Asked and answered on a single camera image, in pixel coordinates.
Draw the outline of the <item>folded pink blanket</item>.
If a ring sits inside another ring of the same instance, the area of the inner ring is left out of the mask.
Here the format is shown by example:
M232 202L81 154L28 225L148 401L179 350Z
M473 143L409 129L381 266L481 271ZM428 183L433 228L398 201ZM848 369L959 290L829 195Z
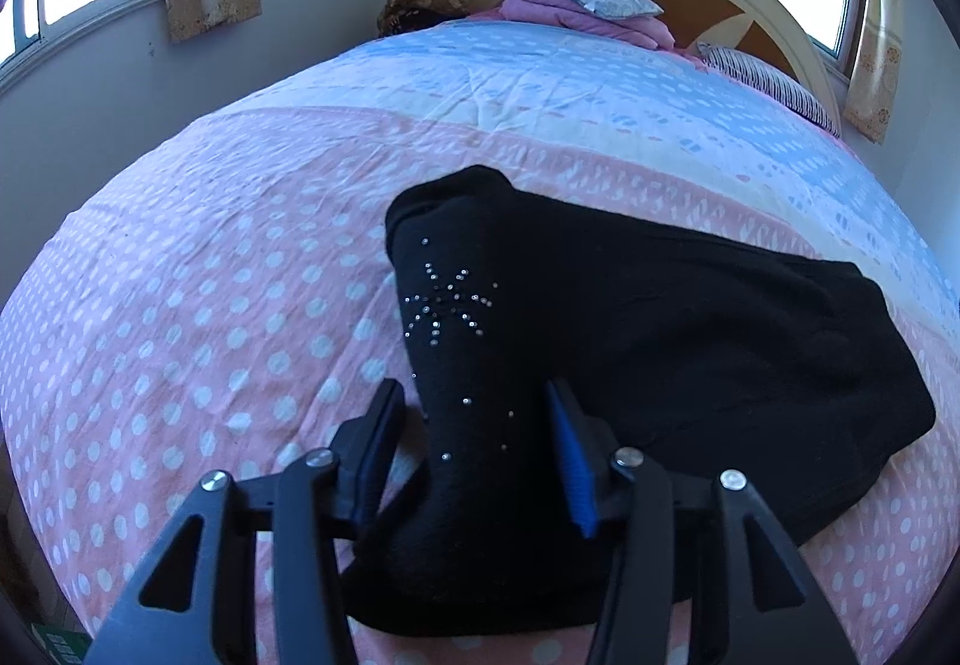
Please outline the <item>folded pink blanket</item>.
M587 12L573 0L502 0L500 5L475 12L470 20L509 20L566 28L594 37L624 41L643 50L672 51L675 38L669 27L654 16L630 17L611 22Z

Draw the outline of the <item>brown patterned bag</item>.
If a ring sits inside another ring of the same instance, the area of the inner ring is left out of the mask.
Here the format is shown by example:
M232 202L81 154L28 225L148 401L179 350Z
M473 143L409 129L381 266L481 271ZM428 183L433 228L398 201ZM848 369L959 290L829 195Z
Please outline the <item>brown patterned bag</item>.
M377 36L421 32L468 15L466 0L387 0L377 16Z

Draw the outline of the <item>beige curtain right of headboard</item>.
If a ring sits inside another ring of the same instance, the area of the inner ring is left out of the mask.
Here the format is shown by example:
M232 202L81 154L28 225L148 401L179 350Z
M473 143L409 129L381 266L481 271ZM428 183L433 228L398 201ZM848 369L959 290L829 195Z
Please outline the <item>beige curtain right of headboard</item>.
M905 0L865 0L843 116L867 140L882 144L892 119L903 59Z

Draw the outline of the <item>striped pillow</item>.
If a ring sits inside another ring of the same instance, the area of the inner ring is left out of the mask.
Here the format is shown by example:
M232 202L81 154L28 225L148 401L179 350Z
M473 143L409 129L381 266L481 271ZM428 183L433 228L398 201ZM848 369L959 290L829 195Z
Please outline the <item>striped pillow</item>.
M693 46L693 53L711 69L768 95L832 136L841 136L835 121L828 115L827 108L822 105L822 101L805 89L804 85L800 85L797 80L763 59L736 48L727 48L727 46L706 43L706 41L698 41Z

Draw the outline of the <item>pink polka dot bedspread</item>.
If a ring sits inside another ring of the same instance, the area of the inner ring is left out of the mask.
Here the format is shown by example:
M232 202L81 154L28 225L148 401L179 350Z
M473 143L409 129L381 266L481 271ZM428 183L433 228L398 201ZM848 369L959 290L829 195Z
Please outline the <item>pink polka dot bedspread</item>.
M679 56L472 20L371 41L192 122L44 246L2 312L2 423L88 631L202 473L286 467L407 378L391 200L472 163L517 188L851 261L884 290L937 422L805 546L862 662L958 548L958 308L884 188L793 111Z

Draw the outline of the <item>black knit pants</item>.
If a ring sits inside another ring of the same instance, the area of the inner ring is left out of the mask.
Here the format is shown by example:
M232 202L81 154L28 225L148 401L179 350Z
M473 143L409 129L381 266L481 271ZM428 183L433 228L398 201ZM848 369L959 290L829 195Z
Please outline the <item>black knit pants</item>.
M405 637L594 623L613 543L571 520L548 389L693 477L737 468L796 543L935 406L850 262L566 204L472 167L386 215L427 461L356 545L348 613Z

